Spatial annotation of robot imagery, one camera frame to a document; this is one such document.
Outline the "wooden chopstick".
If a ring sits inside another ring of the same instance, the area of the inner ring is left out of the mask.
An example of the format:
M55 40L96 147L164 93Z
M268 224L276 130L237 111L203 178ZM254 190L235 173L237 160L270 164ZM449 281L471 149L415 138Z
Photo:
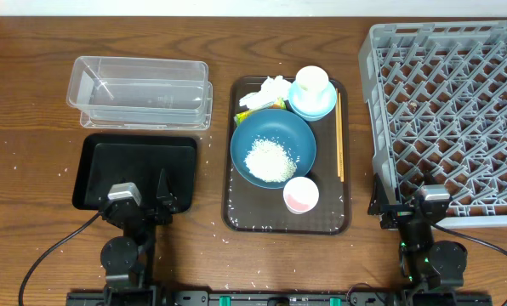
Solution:
M337 147L337 163L338 163L338 177L340 179L340 181L342 182L342 161L341 161L341 149L340 149L340 145L341 145L341 138L340 138L340 106L339 106L339 102L340 102L340 93L339 93L339 90L338 89L335 89L335 92L336 92L336 97L337 97L337 100L336 100L336 104L335 104L335 136L336 136L336 147Z
M342 161L342 183L344 183L344 180L345 180L345 174L344 174L344 146L343 146L343 134L342 134L342 102L341 102L341 93L340 93L340 102L339 102L339 106L340 106L340 138L341 138L341 145L340 145L340 149L341 149L341 161Z

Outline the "pink cup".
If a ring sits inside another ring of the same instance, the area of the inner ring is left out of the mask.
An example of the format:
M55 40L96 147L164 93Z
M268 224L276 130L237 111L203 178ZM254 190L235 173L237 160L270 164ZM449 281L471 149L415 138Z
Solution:
M285 184L282 195L291 213L303 214L317 205L320 193L313 180L307 177L296 177Z

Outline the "light blue small bowl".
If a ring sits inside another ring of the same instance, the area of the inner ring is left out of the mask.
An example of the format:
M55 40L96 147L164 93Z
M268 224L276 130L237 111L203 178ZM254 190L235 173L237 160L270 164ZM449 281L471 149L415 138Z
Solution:
M337 99L336 89L331 82L321 91L310 92L293 81L288 92L288 103L293 112L310 122L321 120L329 114Z

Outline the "white cup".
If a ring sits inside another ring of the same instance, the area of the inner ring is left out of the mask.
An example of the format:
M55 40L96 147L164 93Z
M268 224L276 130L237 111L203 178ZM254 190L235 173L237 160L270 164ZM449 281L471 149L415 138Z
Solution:
M295 77L298 96L302 102L318 101L328 85L328 74L318 66L308 65L301 68Z

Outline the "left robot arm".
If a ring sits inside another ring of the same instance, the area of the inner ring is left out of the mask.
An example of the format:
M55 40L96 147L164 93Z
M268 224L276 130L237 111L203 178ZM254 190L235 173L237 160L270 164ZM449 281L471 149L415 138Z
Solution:
M172 223L176 202L168 175L160 172L155 199L144 200L133 182L110 187L107 202L99 213L108 224L123 230L102 248L100 261L107 287L114 291L146 288L150 278L157 226Z

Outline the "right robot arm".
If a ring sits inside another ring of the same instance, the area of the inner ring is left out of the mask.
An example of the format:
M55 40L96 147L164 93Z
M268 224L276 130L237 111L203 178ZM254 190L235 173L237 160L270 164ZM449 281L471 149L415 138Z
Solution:
M464 284L467 249L455 241L436 241L432 231L446 217L451 199L444 185L429 178L408 204L391 204L382 179L374 176L367 213L380 218L383 230L399 232L402 274L426 291Z

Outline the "grey dishwasher rack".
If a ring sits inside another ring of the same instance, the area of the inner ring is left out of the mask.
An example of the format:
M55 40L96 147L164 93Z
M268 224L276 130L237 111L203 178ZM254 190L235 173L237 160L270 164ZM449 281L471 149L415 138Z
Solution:
M390 203L430 173L444 227L507 226L507 20L374 25L359 64Z

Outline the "black plastic bin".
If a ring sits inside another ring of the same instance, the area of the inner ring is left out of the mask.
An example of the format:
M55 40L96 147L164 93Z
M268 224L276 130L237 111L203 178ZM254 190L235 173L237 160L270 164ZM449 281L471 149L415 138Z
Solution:
M176 199L171 213L191 207L197 142L190 137L94 133L83 141L72 205L97 210L114 184L133 183L144 203L159 202L161 173Z

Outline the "dark brown serving tray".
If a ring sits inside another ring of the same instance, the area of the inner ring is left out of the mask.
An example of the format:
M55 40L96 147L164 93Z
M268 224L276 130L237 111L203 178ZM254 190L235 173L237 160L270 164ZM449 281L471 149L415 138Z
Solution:
M242 123L230 123L225 167L222 219L232 230L296 235L337 235L351 222L350 155L346 146L347 93L332 80L341 97L341 112L330 111L308 122L291 107L265 109ZM318 200L308 211L286 203L283 182L265 182L252 175L245 159L254 143L269 140L280 145L295 163L295 176L310 179Z

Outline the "dark blue bowl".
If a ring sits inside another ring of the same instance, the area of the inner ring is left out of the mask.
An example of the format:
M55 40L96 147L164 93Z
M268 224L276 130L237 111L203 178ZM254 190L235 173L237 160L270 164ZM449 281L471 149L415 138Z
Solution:
M305 176L316 159L316 140L310 126L287 110L261 110L249 116L231 136L231 160L236 171L249 183L266 189L281 189L282 182L265 182L255 177L247 167L246 158L255 141L269 140L283 148L283 153L295 165L290 178Z

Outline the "pile of white rice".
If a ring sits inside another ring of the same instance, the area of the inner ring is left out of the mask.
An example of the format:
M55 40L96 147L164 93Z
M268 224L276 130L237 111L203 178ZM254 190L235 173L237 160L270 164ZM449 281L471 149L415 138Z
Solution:
M281 183L293 177L296 162L284 147L269 139L256 139L244 159L248 171L266 183Z

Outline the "clear plastic bin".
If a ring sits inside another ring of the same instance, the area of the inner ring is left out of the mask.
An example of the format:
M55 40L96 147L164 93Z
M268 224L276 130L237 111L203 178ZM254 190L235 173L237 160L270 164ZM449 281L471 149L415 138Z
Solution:
M212 84L202 61L81 56L66 102L91 122L111 126L206 129Z

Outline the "yellow green wrapper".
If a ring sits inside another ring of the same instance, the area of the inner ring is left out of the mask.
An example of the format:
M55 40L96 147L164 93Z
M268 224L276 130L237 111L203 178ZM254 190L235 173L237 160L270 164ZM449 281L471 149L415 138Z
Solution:
M251 110L246 110L243 112L240 112L234 116L234 122L237 126L239 126L243 121L245 121L249 116L251 116L253 113L258 111L263 111L267 109L280 109L280 110L286 110L287 106L283 99L278 98L275 102L271 102L265 105L262 105L258 108L254 108Z

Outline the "crumpled white tissue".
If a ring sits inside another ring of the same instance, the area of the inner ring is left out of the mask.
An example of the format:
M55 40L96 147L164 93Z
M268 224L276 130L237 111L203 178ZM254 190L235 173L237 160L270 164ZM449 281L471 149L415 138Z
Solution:
M258 109L263 105L274 104L279 99L288 99L289 89L292 83L283 76L268 76L258 92L248 93L239 99L240 106L246 106L249 110Z

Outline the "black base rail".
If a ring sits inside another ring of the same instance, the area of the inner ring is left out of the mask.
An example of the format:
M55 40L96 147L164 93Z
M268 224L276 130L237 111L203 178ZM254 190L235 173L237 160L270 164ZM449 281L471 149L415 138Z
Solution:
M404 305L396 294L353 292L348 295L307 294L235 294L181 291L157 302L157 306L384 306ZM412 305L418 306L492 306L488 295L417 294Z

